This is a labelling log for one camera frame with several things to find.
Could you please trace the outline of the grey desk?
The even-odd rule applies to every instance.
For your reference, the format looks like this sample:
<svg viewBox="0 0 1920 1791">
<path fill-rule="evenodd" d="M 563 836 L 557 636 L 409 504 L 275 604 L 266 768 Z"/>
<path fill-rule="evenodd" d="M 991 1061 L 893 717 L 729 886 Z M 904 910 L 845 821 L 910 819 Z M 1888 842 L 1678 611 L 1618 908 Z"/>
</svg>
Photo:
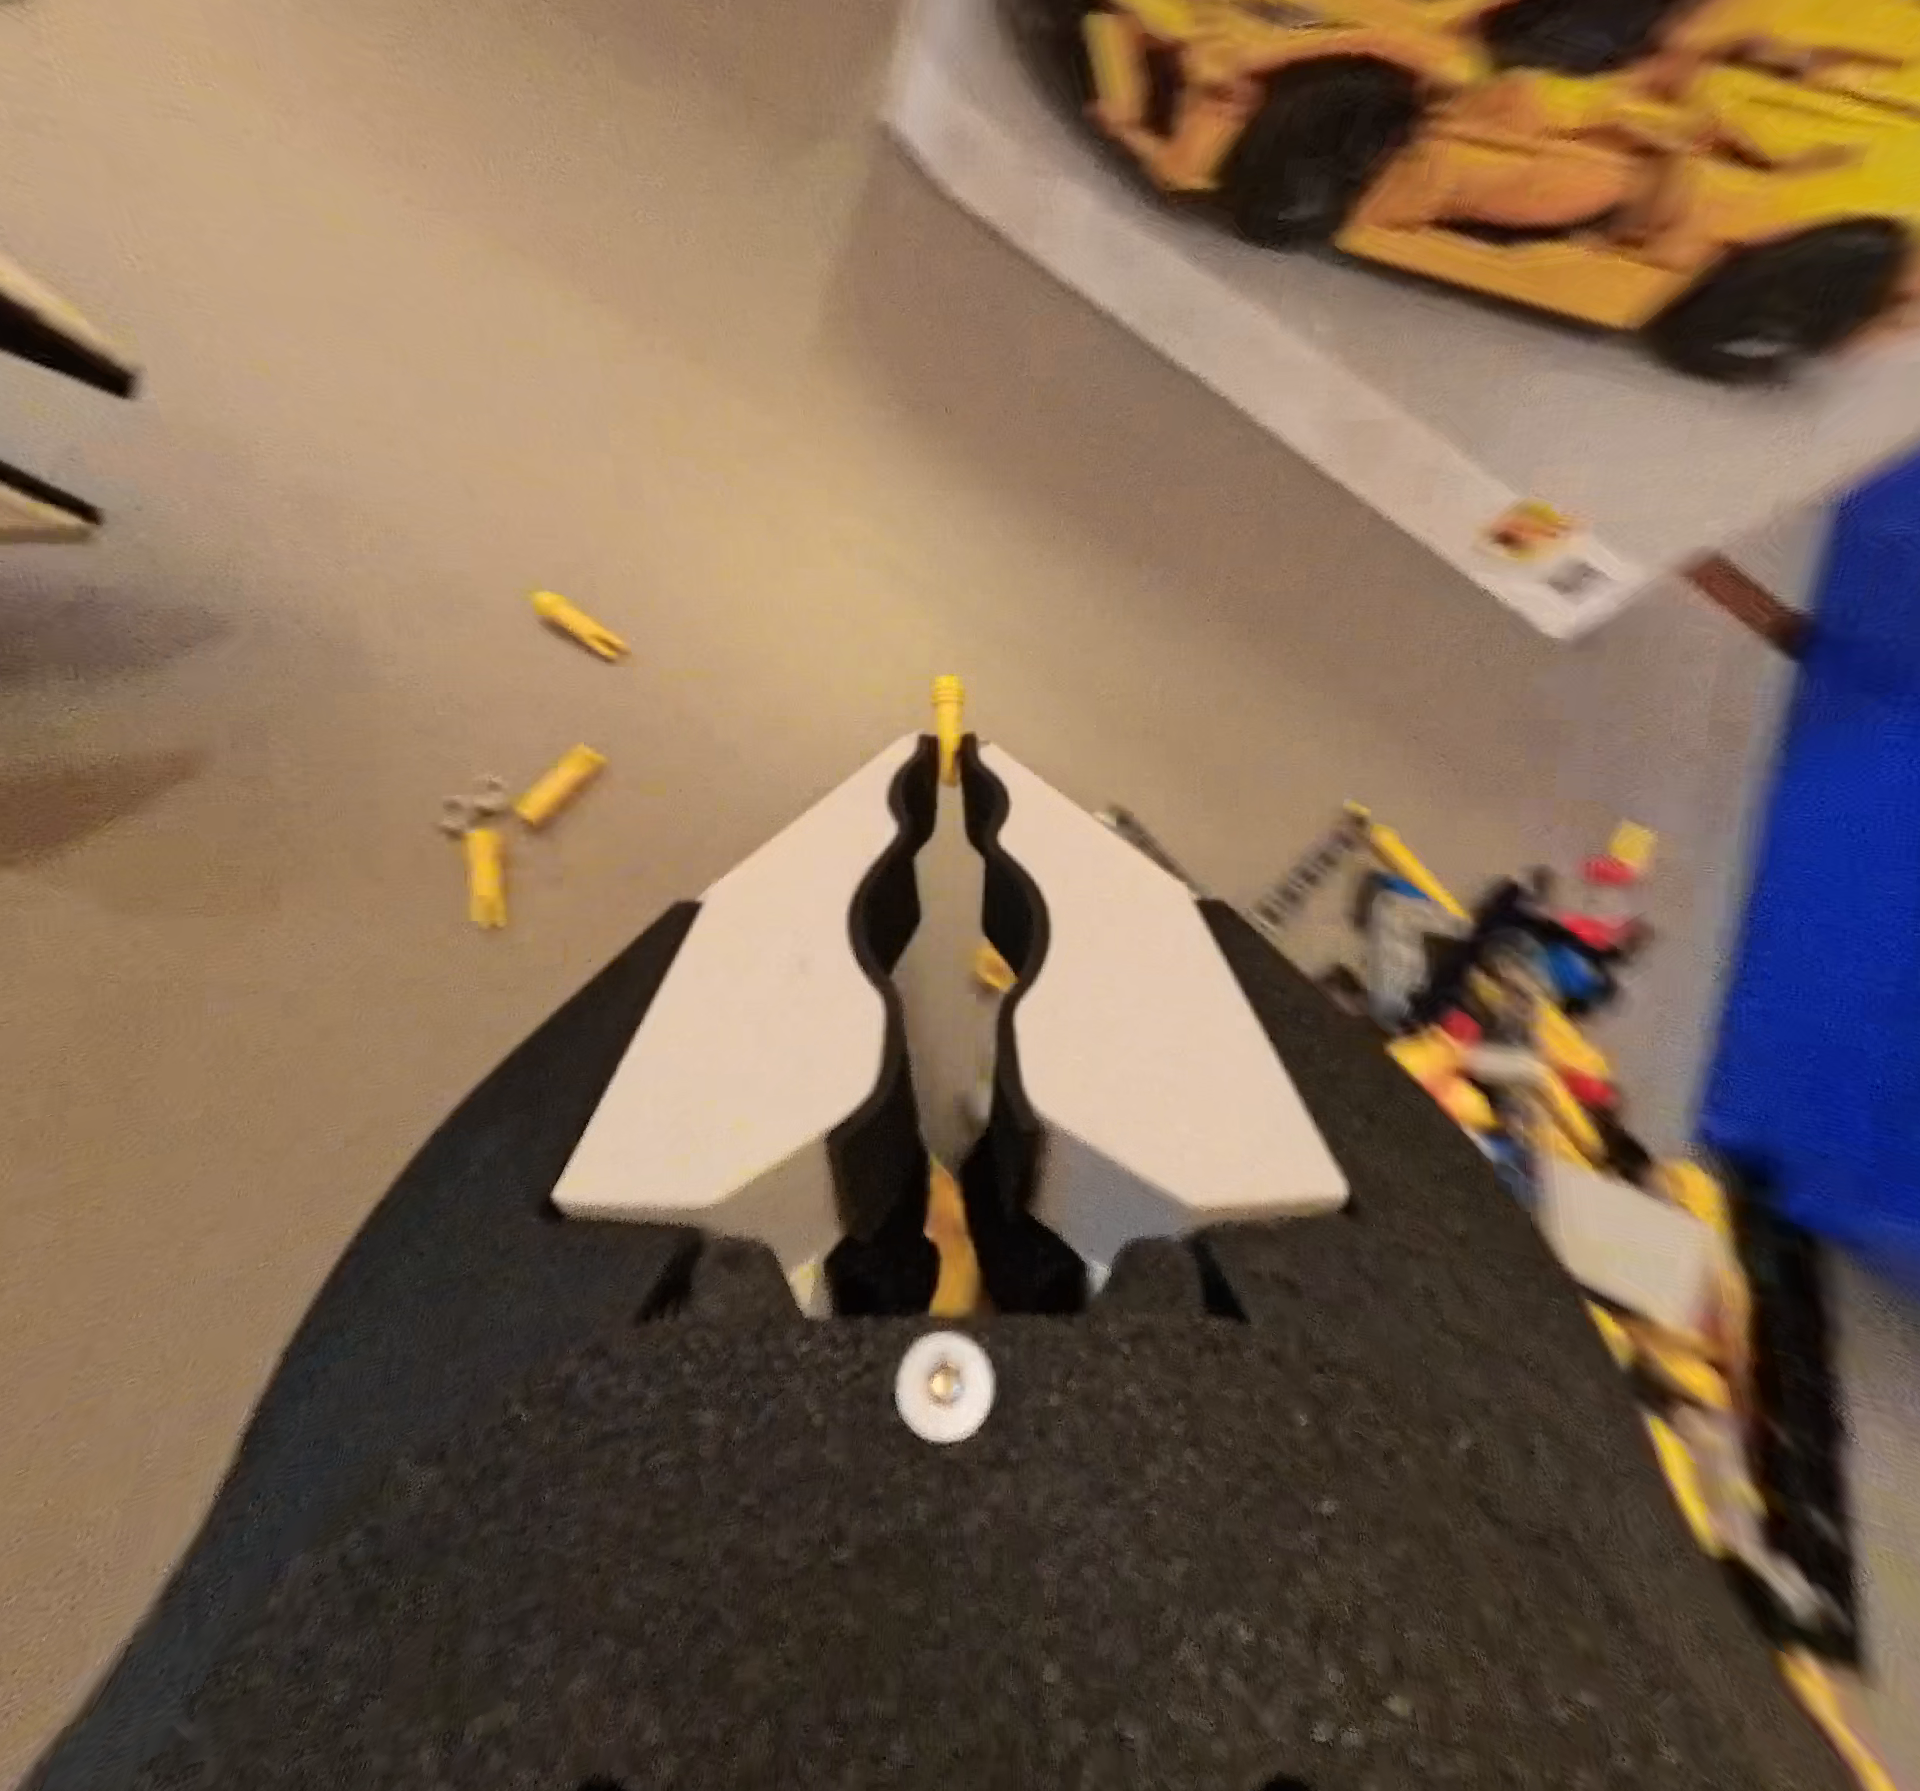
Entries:
<svg viewBox="0 0 1920 1791">
<path fill-rule="evenodd" d="M 1516 621 L 936 194 L 893 15 L 5 1 L 5 253 L 145 374 L 5 362 L 106 511 L 5 548 L 5 1786 L 421 1143 L 932 674 L 1239 901 L 1344 800 L 1469 888 L 1649 823 L 1610 1034 L 1690 1126 L 1782 660 L 1674 581 Z"/>
</svg>

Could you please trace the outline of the white instruction booklet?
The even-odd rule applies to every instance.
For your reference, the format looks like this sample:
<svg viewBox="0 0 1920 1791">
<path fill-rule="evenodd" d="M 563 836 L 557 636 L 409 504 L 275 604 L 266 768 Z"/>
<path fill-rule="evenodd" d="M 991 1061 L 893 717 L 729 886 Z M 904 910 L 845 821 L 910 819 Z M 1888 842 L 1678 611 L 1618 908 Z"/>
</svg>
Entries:
<svg viewBox="0 0 1920 1791">
<path fill-rule="evenodd" d="M 1164 209 L 1043 101 L 999 0 L 901 0 L 883 122 L 960 209 L 1558 642 L 1916 458 L 1916 335 L 1720 389 Z"/>
</svg>

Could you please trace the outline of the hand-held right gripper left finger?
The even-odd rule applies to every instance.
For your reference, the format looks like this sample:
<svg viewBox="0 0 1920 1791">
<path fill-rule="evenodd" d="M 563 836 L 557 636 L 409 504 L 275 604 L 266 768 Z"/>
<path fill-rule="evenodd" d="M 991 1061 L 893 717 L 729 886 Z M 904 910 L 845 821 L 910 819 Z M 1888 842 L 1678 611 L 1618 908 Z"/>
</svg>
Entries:
<svg viewBox="0 0 1920 1791">
<path fill-rule="evenodd" d="M 832 1310 L 832 1251 L 927 1175 L 893 974 L 936 812 L 936 742 L 901 737 L 700 895 L 561 1218 L 759 1243 L 801 1310 Z"/>
</svg>

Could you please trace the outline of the pile of toy bricks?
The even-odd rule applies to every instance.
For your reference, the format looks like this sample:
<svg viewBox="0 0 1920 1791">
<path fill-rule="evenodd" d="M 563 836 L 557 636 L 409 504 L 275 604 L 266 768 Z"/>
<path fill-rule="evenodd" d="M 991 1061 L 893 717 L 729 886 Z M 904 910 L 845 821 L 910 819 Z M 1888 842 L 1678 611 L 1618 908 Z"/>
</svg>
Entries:
<svg viewBox="0 0 1920 1791">
<path fill-rule="evenodd" d="M 1791 1694 L 1859 1786 L 1898 1786 L 1859 1718 L 1863 1615 L 1825 1261 L 1758 1181 L 1696 1153 L 1646 1153 L 1610 1061 L 1581 1025 L 1620 990 L 1643 921 L 1562 910 L 1548 870 L 1502 879 L 1464 910 L 1377 819 L 1334 879 L 1351 868 L 1366 963 L 1330 971 L 1325 993 L 1366 1012 L 1387 1057 L 1549 1231 L 1672 1502 L 1737 1583 Z"/>
</svg>

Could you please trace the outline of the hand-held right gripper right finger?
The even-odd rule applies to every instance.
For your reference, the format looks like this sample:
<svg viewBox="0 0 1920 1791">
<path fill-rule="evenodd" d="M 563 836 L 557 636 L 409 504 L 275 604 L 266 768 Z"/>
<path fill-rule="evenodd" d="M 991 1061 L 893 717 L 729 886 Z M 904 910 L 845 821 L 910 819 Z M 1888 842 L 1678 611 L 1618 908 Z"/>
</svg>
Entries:
<svg viewBox="0 0 1920 1791">
<path fill-rule="evenodd" d="M 1005 748 L 965 740 L 960 791 L 1014 975 L 960 1174 L 988 1303 L 1086 1308 L 1135 1243 L 1344 1208 L 1221 906 Z"/>
</svg>

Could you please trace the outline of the blue storage bin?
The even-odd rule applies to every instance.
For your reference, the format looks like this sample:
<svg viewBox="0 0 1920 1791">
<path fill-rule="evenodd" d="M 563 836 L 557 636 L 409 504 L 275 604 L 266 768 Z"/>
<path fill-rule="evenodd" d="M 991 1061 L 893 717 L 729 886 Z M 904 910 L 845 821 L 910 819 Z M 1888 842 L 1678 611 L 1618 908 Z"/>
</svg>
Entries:
<svg viewBox="0 0 1920 1791">
<path fill-rule="evenodd" d="M 1696 1134 L 1916 1290 L 1916 456 L 1829 526 Z"/>
</svg>

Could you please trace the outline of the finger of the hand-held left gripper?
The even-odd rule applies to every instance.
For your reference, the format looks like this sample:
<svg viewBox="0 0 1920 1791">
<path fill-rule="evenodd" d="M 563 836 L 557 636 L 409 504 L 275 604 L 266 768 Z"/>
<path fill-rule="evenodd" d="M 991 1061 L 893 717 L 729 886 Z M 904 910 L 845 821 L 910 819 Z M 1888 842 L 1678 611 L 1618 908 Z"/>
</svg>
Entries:
<svg viewBox="0 0 1920 1791">
<path fill-rule="evenodd" d="M 94 540 L 104 514 L 74 492 L 5 459 L 2 540 Z"/>
<path fill-rule="evenodd" d="M 131 399 L 137 365 L 68 299 L 2 258 L 2 352 Z"/>
</svg>

